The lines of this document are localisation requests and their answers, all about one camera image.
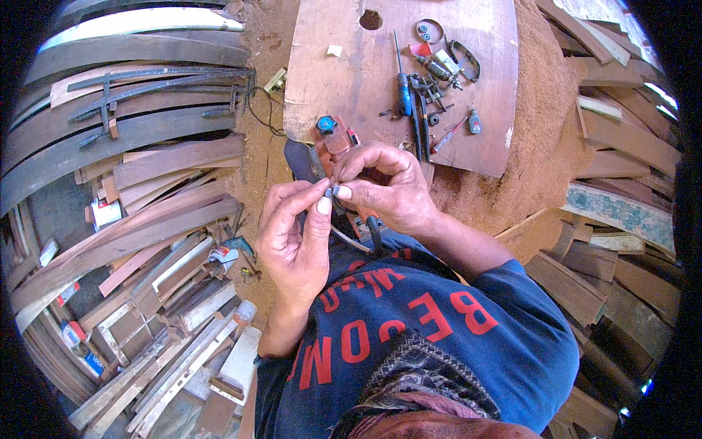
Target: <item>small bottle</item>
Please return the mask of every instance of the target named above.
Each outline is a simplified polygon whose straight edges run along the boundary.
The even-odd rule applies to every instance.
[[[478,134],[480,132],[480,116],[478,116],[478,111],[475,109],[475,104],[471,104],[470,117],[468,118],[468,130],[471,134]]]

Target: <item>man's right hand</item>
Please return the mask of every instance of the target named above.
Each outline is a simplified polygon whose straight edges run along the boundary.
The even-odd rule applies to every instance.
[[[390,184],[356,180],[364,168],[375,168],[389,176]],[[344,154],[333,175],[341,183],[338,198],[374,209],[394,231],[417,236],[435,227],[439,211],[429,196],[419,162],[411,153],[371,141]]]

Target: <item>fingernail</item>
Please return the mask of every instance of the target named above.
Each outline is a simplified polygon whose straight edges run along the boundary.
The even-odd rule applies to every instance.
[[[339,199],[351,199],[351,188],[348,186],[339,186],[339,192],[336,194],[336,197]]]
[[[317,211],[322,215],[329,215],[331,213],[331,198],[320,198],[317,202]]]

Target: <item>hand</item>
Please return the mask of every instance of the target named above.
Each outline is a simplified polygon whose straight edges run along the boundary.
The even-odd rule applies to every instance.
[[[389,185],[355,180],[364,168],[375,168],[389,176]],[[333,175],[344,182],[338,198],[374,209],[394,231],[416,236],[435,226],[439,211],[429,196],[419,162],[411,153],[385,143],[368,142],[344,154]]]
[[[278,290],[283,306],[309,310],[329,276],[331,200],[324,197],[325,178],[317,184],[294,181],[275,185],[266,194],[254,244]],[[301,234],[297,215],[308,210]]]

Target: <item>sawdust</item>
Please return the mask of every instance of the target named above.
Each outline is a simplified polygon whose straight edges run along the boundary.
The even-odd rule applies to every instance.
[[[256,68],[264,84],[290,57],[300,2],[257,0],[246,2],[239,19],[246,23],[242,46],[252,53],[249,67]],[[583,145],[575,109],[577,85],[584,68],[563,62],[562,52],[534,0],[516,0],[519,32],[519,83],[512,146],[502,178],[441,167],[437,170],[432,197],[440,209],[465,224],[496,235],[543,207],[565,202],[568,182],[577,169],[592,159]],[[274,96],[279,102],[282,95]],[[269,103],[263,92],[251,101],[253,111],[267,121]],[[283,107],[273,103],[272,125],[282,127]],[[291,181],[283,156],[285,138],[275,137],[249,112],[240,117],[237,131],[246,134],[243,175],[235,171],[227,179],[230,193],[245,203],[245,224],[240,230],[252,245],[267,190]],[[522,262],[539,249],[553,246],[560,233],[560,211],[549,211],[529,227],[510,237],[506,244]],[[263,328],[274,296],[274,286],[263,271],[261,281],[244,283],[235,266],[237,295],[254,302],[258,314],[253,324]]]
[[[505,174],[492,178],[440,166],[431,191],[440,209],[492,235],[544,207],[562,206],[575,171],[592,159],[592,151],[581,140],[575,107],[585,70],[563,61],[561,49],[533,0],[516,0],[515,9],[519,80]],[[560,224],[557,218],[548,218],[536,222],[545,222],[539,233],[525,233],[520,240],[508,243],[521,255],[520,260],[526,261],[540,248],[555,243]]]

